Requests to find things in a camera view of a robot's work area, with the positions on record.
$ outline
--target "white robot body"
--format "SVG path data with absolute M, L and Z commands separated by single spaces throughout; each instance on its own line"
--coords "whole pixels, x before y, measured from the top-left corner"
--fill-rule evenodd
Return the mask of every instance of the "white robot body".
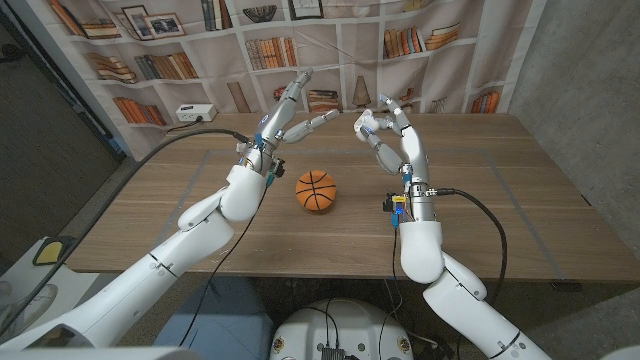
M 327 301 L 318 301 L 309 307 L 326 311 Z M 323 312 L 309 307 L 295 312 L 276 330 L 273 337 L 274 343 L 271 346 L 271 360 L 331 359 L 327 350 L 334 353 L 343 350 L 341 359 L 344 356 L 355 356 L 360 360 L 413 359 L 407 333 L 395 319 L 387 316 L 377 307 L 353 299 L 331 300 L 327 312 L 334 318 L 338 328 L 337 351 L 335 351 L 336 331 L 333 322 L 330 318 L 326 319 Z M 323 357 L 323 348 L 327 345 L 327 326 L 330 349 L 324 350 L 325 357 Z

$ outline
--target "bowl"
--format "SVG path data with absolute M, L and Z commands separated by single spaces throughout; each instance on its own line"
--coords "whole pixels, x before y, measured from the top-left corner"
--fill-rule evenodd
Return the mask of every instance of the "bowl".
M 265 5 L 242 9 L 242 12 L 254 23 L 261 23 L 271 21 L 276 10 L 278 10 L 276 5 Z

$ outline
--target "picture frame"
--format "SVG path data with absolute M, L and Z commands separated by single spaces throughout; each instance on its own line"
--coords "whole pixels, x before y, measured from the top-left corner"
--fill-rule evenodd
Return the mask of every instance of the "picture frame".
M 144 21 L 154 39 L 186 35 L 176 13 L 145 16 Z
M 289 0 L 291 20 L 322 19 L 322 0 Z
M 144 5 L 127 6 L 121 9 L 140 40 L 153 40 L 151 30 L 144 21 L 144 17 L 149 15 Z
M 140 40 L 140 36 L 138 36 L 138 33 L 133 28 L 133 26 L 131 26 L 131 23 L 129 22 L 129 18 L 127 18 L 127 15 L 125 15 L 124 13 L 113 13 L 113 16 L 115 16 L 116 19 L 118 19 L 118 21 L 120 22 L 120 25 L 122 25 L 122 27 L 124 27 L 127 30 L 127 32 L 129 33 L 129 35 L 131 35 L 132 38 L 136 40 Z

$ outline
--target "bookshelf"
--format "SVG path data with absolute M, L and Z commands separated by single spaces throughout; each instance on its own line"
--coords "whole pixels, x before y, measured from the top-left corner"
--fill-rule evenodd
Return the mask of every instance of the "bookshelf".
M 342 110 L 356 111 L 351 101 L 358 76 L 365 79 L 372 100 L 367 107 L 374 111 L 384 109 L 376 101 L 377 94 L 384 92 L 397 99 L 406 94 L 408 88 L 414 88 L 413 97 L 408 101 L 414 105 L 414 112 L 428 112 L 432 101 L 444 97 L 447 97 L 446 112 L 468 112 L 479 94 L 502 91 L 507 84 L 509 56 L 513 53 L 504 56 L 509 61 L 505 61 L 506 66 L 497 72 L 485 71 L 489 66 L 483 62 L 484 58 L 496 49 L 507 48 L 513 52 L 520 40 L 519 35 L 503 36 L 508 41 L 506 44 L 481 40 L 482 26 L 488 26 L 484 23 L 495 20 L 492 18 L 495 15 L 488 14 L 499 12 L 509 17 L 513 8 L 519 6 L 492 0 L 425 0 L 423 8 L 409 12 L 404 12 L 403 1 L 358 0 L 359 5 L 369 7 L 364 17 L 357 18 L 351 9 L 347 9 L 345 17 L 306 20 L 291 19 L 287 0 L 227 0 L 233 27 L 217 31 L 206 31 L 199 0 L 180 1 L 179 6 L 169 0 L 58 1 L 81 22 L 102 17 L 119 26 L 121 37 L 114 39 L 70 35 L 49 6 L 49 0 L 28 0 L 56 44 L 65 49 L 65 55 L 94 92 L 136 159 L 146 155 L 160 141 L 164 131 L 178 123 L 175 109 L 180 104 L 211 103 L 220 113 L 237 112 L 226 84 L 238 82 L 250 110 L 268 112 L 275 104 L 273 91 L 286 86 L 309 67 L 315 73 L 303 89 L 299 112 L 309 111 L 306 91 L 310 89 L 337 91 Z M 271 4 L 277 5 L 278 9 L 270 22 L 254 24 L 242 12 L 243 8 Z M 144 5 L 149 14 L 176 13 L 187 35 L 149 41 L 132 38 L 113 14 L 121 12 L 121 7 L 133 5 Z M 458 39 L 441 48 L 392 59 L 385 55 L 384 32 L 387 29 L 417 26 L 427 40 L 431 30 L 457 22 L 461 23 Z M 253 69 L 245 41 L 273 37 L 294 40 L 298 66 Z M 86 57 L 88 52 L 118 57 L 136 74 L 138 82 L 125 84 L 101 80 Z M 145 80 L 135 61 L 140 55 L 162 56 L 178 52 L 187 54 L 198 79 Z M 114 97 L 157 105 L 167 126 L 128 123 L 114 104 Z

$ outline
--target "book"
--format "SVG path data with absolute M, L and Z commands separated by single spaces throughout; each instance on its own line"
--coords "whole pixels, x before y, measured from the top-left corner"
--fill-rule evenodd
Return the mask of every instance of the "book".
M 478 110 L 479 113 L 484 113 L 484 109 L 487 106 L 487 94 L 482 95 L 482 102 L 480 104 L 480 110 Z
M 265 68 L 264 58 L 262 57 L 262 50 L 260 49 L 258 40 L 251 40 L 251 50 L 253 51 L 253 54 L 256 57 L 256 65 L 258 66 L 258 70 L 264 69 Z
M 413 41 L 413 49 L 416 52 L 422 52 L 420 48 L 420 42 L 418 41 L 418 28 L 416 26 L 411 28 L 411 40 Z
M 289 66 L 296 66 L 293 61 L 293 51 L 291 50 L 291 39 L 284 39 L 284 51 L 287 53 Z
M 278 46 L 280 47 L 280 54 L 282 54 L 282 62 L 284 63 L 284 66 L 291 66 L 289 58 L 287 57 L 287 47 L 284 43 L 284 38 L 280 37 L 278 40 L 280 41 Z
M 116 68 L 116 69 L 114 69 L 114 68 L 109 67 L 109 66 L 98 65 L 98 70 L 108 70 L 108 71 L 111 71 L 111 72 L 113 72 L 113 73 L 120 74 L 120 75 L 123 75 L 123 74 L 131 74 L 131 73 L 133 73 L 133 72 L 132 72 L 128 67 L 126 67 L 126 66 L 125 66 L 125 67 L 123 67 L 123 68 Z
M 144 116 L 144 119 L 146 119 L 146 122 L 149 124 L 153 124 L 154 122 L 151 119 L 151 115 L 147 113 L 147 110 L 144 108 L 144 106 L 140 105 L 139 103 L 136 103 L 136 106 L 138 107 L 138 110 L 140 111 L 142 116 Z
M 472 113 L 477 113 L 480 110 L 480 103 L 481 103 L 481 98 L 477 98 L 474 102 L 473 102 L 473 106 L 471 106 L 471 112 Z
M 251 62 L 251 68 L 253 70 L 258 70 L 258 65 L 256 64 L 256 55 L 253 53 L 253 49 L 251 48 L 251 40 L 245 41 L 244 46 L 247 48 L 247 55 L 249 55 L 249 62 Z
M 161 125 L 161 126 L 165 126 L 165 125 L 167 125 L 167 122 L 166 122 L 166 121 L 164 121 L 164 118 L 162 117 L 162 113 L 160 112 L 160 110 L 158 109 L 158 107 L 157 107 L 157 106 L 155 106 L 155 105 L 151 105 L 151 109 L 152 109 L 152 112 L 153 112 L 153 113 L 156 115 L 156 117 L 158 118 L 159 125 Z
M 396 46 L 398 47 L 398 56 L 404 55 L 404 49 L 402 48 L 402 30 L 396 31 Z
M 136 113 L 133 111 L 133 108 L 131 107 L 131 100 L 122 98 L 122 105 L 125 107 L 125 110 L 131 117 L 131 122 L 134 124 L 139 123 L 140 121 L 138 120 Z
M 262 45 L 260 40 L 253 40 L 253 46 L 256 49 L 256 54 L 258 54 L 258 60 L 260 60 L 260 70 L 267 68 L 267 60 L 264 58 L 264 53 L 262 52 Z
M 182 61 L 180 53 L 175 53 L 175 54 L 172 54 L 171 56 L 173 56 L 173 59 L 175 60 L 178 67 L 180 68 L 180 71 L 182 72 L 184 77 L 186 79 L 191 79 L 191 74 L 189 73 L 189 70 L 187 70 L 187 66 L 184 63 L 184 61 Z
M 411 51 L 409 51 L 409 41 L 407 38 L 406 30 L 402 30 L 400 32 L 400 38 L 402 39 L 402 51 L 404 51 L 404 54 L 405 55 L 411 54 Z
M 398 37 L 396 35 L 396 30 L 391 29 L 389 36 L 391 37 L 391 50 L 393 50 L 393 57 L 400 56 L 398 52 Z
M 424 47 L 424 39 L 422 38 L 422 33 L 420 33 L 420 31 L 416 31 L 416 34 L 418 35 L 418 44 L 420 45 L 420 49 L 422 49 L 422 51 L 426 51 L 425 47 Z
M 387 54 L 387 59 L 395 57 L 393 55 L 393 50 L 391 49 L 391 32 L 389 30 L 384 31 L 384 49 Z
M 298 57 L 296 56 L 296 45 L 293 43 L 293 39 L 287 38 L 287 49 L 291 53 L 291 60 L 293 66 L 298 66 Z
M 162 61 L 164 62 L 164 66 L 167 67 L 167 69 L 169 70 L 169 74 L 171 76 L 172 80 L 181 80 L 180 78 L 180 74 L 178 74 L 178 71 L 176 71 L 176 68 L 173 66 L 173 63 L 171 62 L 171 59 L 169 58 L 169 56 L 161 56 Z
M 115 78 L 118 78 L 118 79 L 130 80 L 130 79 L 135 79 L 136 78 L 136 74 L 132 73 L 132 72 L 127 73 L 127 74 L 118 74 L 118 73 L 115 73 L 115 72 L 109 71 L 109 70 L 98 70 L 98 73 L 100 75 L 108 75 L 108 76 L 115 77 Z
M 135 120 L 135 122 L 139 124 L 144 124 L 147 122 L 147 119 L 145 118 L 144 114 L 142 114 L 142 112 L 138 108 L 137 102 L 130 99 L 126 99 L 124 102 L 129 108 L 129 111 L 131 112 L 131 114 L 133 114 L 133 119 Z
M 118 59 L 115 56 L 102 56 L 98 53 L 87 53 L 87 56 L 89 57 L 89 59 L 93 60 L 93 61 L 102 61 L 105 63 L 111 63 L 111 64 L 122 64 L 122 62 L 120 61 L 120 59 Z
M 180 56 L 182 57 L 182 60 L 184 61 L 184 63 L 187 65 L 188 70 L 191 72 L 193 79 L 197 79 L 198 73 L 196 72 L 196 69 L 191 64 L 191 61 L 189 60 L 189 57 L 187 56 L 187 54 L 182 52 L 180 53 Z
M 142 109 L 143 109 L 145 115 L 149 116 L 149 118 L 151 119 L 151 123 L 152 124 L 158 125 L 158 126 L 162 126 L 158 122 L 158 118 L 157 118 L 156 114 L 153 112 L 153 107 L 151 105 L 142 105 Z
M 158 60 L 158 56 L 149 55 L 149 59 L 151 59 L 151 64 L 153 64 L 153 67 L 158 72 L 158 79 L 168 79 L 167 73 L 164 70 L 164 66 L 162 66 L 162 64 Z
M 265 40 L 264 41 L 264 47 L 266 48 L 267 52 L 267 60 L 269 60 L 269 68 L 273 69 L 273 68 L 277 68 L 278 67 L 278 62 L 276 61 L 275 58 L 275 53 L 273 52 L 273 48 L 272 48 L 272 43 L 269 40 Z
M 62 22 L 64 22 L 64 24 L 67 25 L 69 30 L 74 35 L 84 36 L 80 27 L 76 25 L 75 21 L 73 21 L 69 16 L 69 14 L 67 14 L 67 12 L 63 9 L 63 7 L 60 6 L 60 3 L 58 3 L 58 0 L 51 0 L 51 8 L 58 15 L 58 17 L 60 17 L 60 20 L 62 20 Z
M 120 112 L 122 113 L 122 115 L 124 115 L 124 118 L 127 120 L 127 122 L 135 123 L 135 121 L 133 120 L 133 117 L 129 113 L 129 110 L 124 105 L 123 98 L 116 97 L 116 98 L 113 98 L 113 101 L 116 103 L 116 106 L 118 106 L 118 109 L 120 109 Z
M 227 87 L 231 92 L 231 96 L 233 97 L 233 101 L 236 103 L 236 108 L 238 108 L 239 113 L 250 113 L 251 109 L 249 108 L 249 104 L 247 103 L 247 99 L 244 97 L 244 93 L 242 92 L 242 88 L 240 87 L 240 83 L 231 82 L 227 83 Z
M 424 44 L 427 48 L 427 50 L 435 50 L 435 49 L 439 49 L 445 45 L 447 45 L 448 43 L 455 41 L 458 39 L 458 34 L 453 35 L 452 37 L 449 37 L 447 39 L 444 39 L 442 41 L 437 41 L 437 42 L 430 42 L 429 40 L 427 40 L 427 42 Z
M 144 78 L 147 80 L 153 79 L 153 73 L 147 68 L 144 58 L 142 56 L 136 56 L 134 59 L 136 60 L 136 64 L 138 64 L 138 68 L 140 69 L 140 72 L 142 72 Z
M 213 0 L 213 12 L 215 13 L 216 30 L 224 29 L 222 27 L 222 13 L 220 11 L 220 0 Z
M 416 52 L 416 50 L 413 48 L 413 37 L 411 37 L 411 29 L 407 29 L 406 31 L 407 34 L 407 44 L 409 45 L 409 53 L 413 54 Z
M 269 59 L 269 49 L 267 43 L 264 40 L 258 40 L 260 44 L 260 53 L 264 59 L 264 65 L 266 69 L 271 69 L 271 60 Z
M 127 67 L 127 65 L 125 65 L 123 62 L 116 62 L 116 63 L 111 63 L 111 62 L 104 62 L 102 60 L 98 60 L 95 59 L 93 60 L 94 64 L 96 64 L 96 66 L 98 67 L 103 67 L 105 69 L 111 69 L 113 71 L 117 71 L 119 69 L 124 69 Z
M 312 96 L 327 96 L 332 99 L 338 98 L 338 92 L 333 90 L 309 90 L 308 94 Z
M 186 80 L 187 77 L 182 73 L 182 69 L 180 69 L 180 66 L 178 66 L 178 63 L 176 62 L 176 59 L 174 59 L 173 55 L 169 55 L 167 57 L 169 58 L 169 61 L 171 61 L 171 65 L 173 65 L 173 69 L 176 71 L 176 73 L 178 73 L 180 79 Z
M 500 93 L 496 91 L 489 92 L 490 105 L 487 106 L 487 113 L 493 114 L 496 112 L 498 102 L 500 102 Z
M 143 55 L 142 58 L 147 63 L 147 65 L 149 66 L 149 69 L 153 73 L 153 78 L 154 79 L 162 79 L 162 76 L 160 75 L 160 72 L 158 71 L 158 68 L 156 67 L 153 59 L 151 58 L 151 55 Z
M 222 13 L 222 28 L 232 28 L 233 24 L 231 24 L 231 15 L 229 15 L 229 9 L 227 8 L 225 0 L 220 0 L 220 12 Z
M 216 10 L 213 6 L 213 0 L 207 0 L 209 3 L 209 23 L 211 24 L 211 30 L 218 30 L 216 27 Z
M 447 27 L 443 27 L 440 29 L 433 29 L 431 31 L 431 35 L 443 35 L 446 34 L 448 32 L 454 31 L 456 29 L 460 28 L 460 23 L 451 25 L 451 26 L 447 26 Z
M 165 79 L 167 79 L 167 80 L 174 79 L 173 73 L 171 72 L 171 69 L 169 68 L 168 64 L 165 62 L 165 57 L 164 56 L 156 56 L 155 57 L 155 62 L 156 62 L 156 64 L 160 65 L 160 69 L 162 69 L 162 71 L 164 72 L 164 78 Z
M 200 4 L 202 5 L 202 16 L 204 17 L 204 28 L 207 31 L 211 31 L 213 29 L 211 28 L 211 18 L 209 17 L 209 1 L 200 0 Z
M 282 51 L 280 49 L 280 39 L 273 38 L 271 39 L 271 43 L 273 51 L 276 53 L 276 62 L 278 63 L 278 67 L 284 67 L 284 60 L 282 59 Z
M 82 25 L 87 37 L 89 39 L 95 38 L 117 38 L 120 37 L 120 33 L 118 32 L 118 28 L 115 27 L 89 27 L 89 25 Z
M 276 53 L 276 42 L 275 40 L 267 41 L 267 45 L 269 46 L 269 51 L 271 54 L 271 63 L 274 68 L 280 67 L 280 63 L 278 62 L 278 54 Z
M 71 21 L 73 21 L 73 23 L 76 24 L 76 27 L 78 27 L 80 29 L 80 32 L 81 32 L 80 35 L 82 35 L 84 37 L 88 37 L 87 36 L 87 32 L 84 30 L 84 27 L 82 26 L 82 24 L 80 24 L 80 21 L 78 21 L 78 19 L 76 19 L 76 17 L 73 16 L 71 11 L 69 11 L 69 9 L 67 9 L 66 6 L 62 6 L 62 10 L 64 10 L 64 12 L 67 14 L 67 16 L 69 16 L 69 18 L 71 19 Z
M 431 37 L 429 38 L 429 40 L 433 41 L 433 42 L 438 42 L 444 39 L 448 39 L 450 37 L 452 37 L 455 34 L 460 34 L 460 29 L 456 29 L 453 30 L 452 32 L 448 32 L 446 34 L 442 34 L 442 35 L 431 35 Z

